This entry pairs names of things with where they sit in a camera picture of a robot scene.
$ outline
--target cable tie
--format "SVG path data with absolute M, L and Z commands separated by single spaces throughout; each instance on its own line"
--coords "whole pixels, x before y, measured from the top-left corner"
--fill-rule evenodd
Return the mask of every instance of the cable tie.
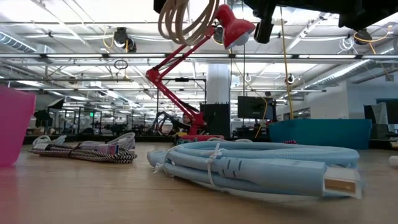
M 206 160 L 206 163 L 207 163 L 207 174 L 209 176 L 209 181 L 210 181 L 210 184 L 215 186 L 215 187 L 217 187 L 217 186 L 214 184 L 213 178 L 211 176 L 211 164 L 214 162 L 215 159 L 217 159 L 217 156 L 222 156 L 223 155 L 223 153 L 221 152 L 222 150 L 218 150 L 219 147 L 220 147 L 220 143 L 217 143 L 214 152 Z

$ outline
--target lamp head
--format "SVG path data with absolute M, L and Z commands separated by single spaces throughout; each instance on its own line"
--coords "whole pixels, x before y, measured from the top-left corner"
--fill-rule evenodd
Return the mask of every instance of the lamp head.
M 227 4 L 219 6 L 216 18 L 224 29 L 223 44 L 225 49 L 230 49 L 235 45 L 244 45 L 249 40 L 249 34 L 256 28 L 249 21 L 237 19 Z

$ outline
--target table surface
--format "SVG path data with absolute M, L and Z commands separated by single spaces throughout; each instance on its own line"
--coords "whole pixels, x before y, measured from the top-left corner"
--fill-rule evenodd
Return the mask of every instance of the table surface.
M 0 222 L 29 223 L 398 223 L 398 152 L 361 151 L 362 200 L 247 194 L 242 197 L 153 174 L 148 151 L 167 143 L 137 143 L 133 164 L 103 164 L 32 155 L 0 169 Z

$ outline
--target beige cable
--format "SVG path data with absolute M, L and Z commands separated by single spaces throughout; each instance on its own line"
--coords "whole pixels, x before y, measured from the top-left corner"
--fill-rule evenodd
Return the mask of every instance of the beige cable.
M 195 45 L 205 36 L 205 31 L 210 26 L 218 10 L 220 0 L 209 0 L 209 4 L 187 28 L 183 28 L 183 19 L 187 10 L 189 0 L 167 0 L 159 14 L 158 30 L 162 37 L 172 40 L 176 44 Z M 166 34 L 163 30 L 163 21 L 165 23 Z

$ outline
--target computer monitor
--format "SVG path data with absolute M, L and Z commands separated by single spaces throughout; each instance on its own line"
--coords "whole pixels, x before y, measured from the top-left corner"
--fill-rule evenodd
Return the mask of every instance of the computer monitor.
M 276 102 L 273 98 L 264 98 L 267 103 L 266 119 L 276 121 Z M 262 119 L 266 104 L 260 97 L 238 96 L 238 117 Z

